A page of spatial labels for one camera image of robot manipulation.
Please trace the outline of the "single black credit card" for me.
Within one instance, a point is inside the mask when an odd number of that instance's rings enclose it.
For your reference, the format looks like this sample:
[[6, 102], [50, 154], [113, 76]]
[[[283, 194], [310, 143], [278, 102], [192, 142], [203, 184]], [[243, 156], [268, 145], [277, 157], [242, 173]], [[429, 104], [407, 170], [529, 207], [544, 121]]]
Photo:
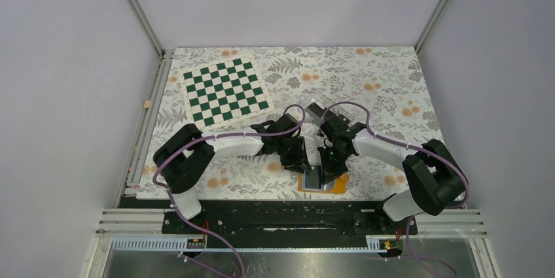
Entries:
[[310, 168], [305, 170], [302, 174], [301, 186], [305, 190], [321, 190], [322, 183], [322, 169], [320, 165], [311, 165]]

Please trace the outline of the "orange leather card holder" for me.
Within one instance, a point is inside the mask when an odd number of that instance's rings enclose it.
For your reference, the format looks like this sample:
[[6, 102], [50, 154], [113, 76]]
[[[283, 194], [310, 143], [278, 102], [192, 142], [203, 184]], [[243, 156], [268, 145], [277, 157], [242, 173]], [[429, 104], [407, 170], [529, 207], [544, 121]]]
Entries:
[[343, 175], [341, 175], [336, 180], [334, 180], [334, 181], [332, 181], [328, 184], [323, 184], [323, 187], [322, 187], [321, 190], [305, 190], [301, 186], [302, 174], [303, 173], [298, 174], [298, 188], [297, 189], [298, 189], [299, 192], [311, 192], [311, 193], [320, 193], [320, 194], [345, 194], [346, 193], [346, 184], [350, 180], [349, 175], [347, 173], [344, 173]]

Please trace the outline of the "clear plastic card box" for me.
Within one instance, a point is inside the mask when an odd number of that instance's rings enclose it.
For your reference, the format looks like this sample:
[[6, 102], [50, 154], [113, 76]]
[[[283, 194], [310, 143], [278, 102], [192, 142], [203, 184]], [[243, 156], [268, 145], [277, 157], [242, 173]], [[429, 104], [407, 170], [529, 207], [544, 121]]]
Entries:
[[346, 123], [347, 125], [350, 125], [354, 119], [353, 115], [347, 112], [347, 110], [341, 108], [340, 106], [329, 108], [329, 105], [331, 105], [331, 103], [327, 101], [324, 102], [322, 99], [309, 97], [304, 104], [306, 112], [308, 114], [309, 123], [312, 123], [315, 126], [319, 125], [320, 118], [325, 110], [327, 110], [327, 112], [324, 115], [324, 120], [327, 120], [332, 115], [335, 115], [340, 119], [340, 121]]

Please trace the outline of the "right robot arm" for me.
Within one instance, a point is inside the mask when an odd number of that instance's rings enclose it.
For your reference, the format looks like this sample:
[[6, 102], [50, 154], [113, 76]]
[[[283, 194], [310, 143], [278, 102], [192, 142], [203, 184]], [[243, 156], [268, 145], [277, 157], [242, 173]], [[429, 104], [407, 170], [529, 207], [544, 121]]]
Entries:
[[467, 191], [468, 180], [441, 141], [432, 139], [415, 146], [377, 134], [360, 122], [350, 125], [343, 116], [328, 109], [318, 109], [311, 116], [331, 142], [329, 147], [318, 149], [323, 183], [346, 173], [346, 162], [351, 156], [375, 158], [405, 174], [408, 189], [393, 194], [379, 205], [375, 223], [381, 232], [394, 232], [402, 219], [412, 215], [437, 216]]

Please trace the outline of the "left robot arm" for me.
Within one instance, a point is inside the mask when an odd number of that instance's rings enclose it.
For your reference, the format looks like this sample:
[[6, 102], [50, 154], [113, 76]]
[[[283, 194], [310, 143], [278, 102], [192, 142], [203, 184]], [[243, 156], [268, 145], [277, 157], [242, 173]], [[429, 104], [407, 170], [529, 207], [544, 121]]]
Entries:
[[307, 172], [311, 166], [300, 125], [293, 116], [284, 114], [276, 121], [253, 124], [237, 133], [203, 133], [195, 124], [183, 126], [152, 157], [155, 175], [164, 178], [170, 201], [180, 212], [178, 225], [188, 233], [202, 227], [202, 207], [194, 186], [213, 160], [276, 154], [284, 169]]

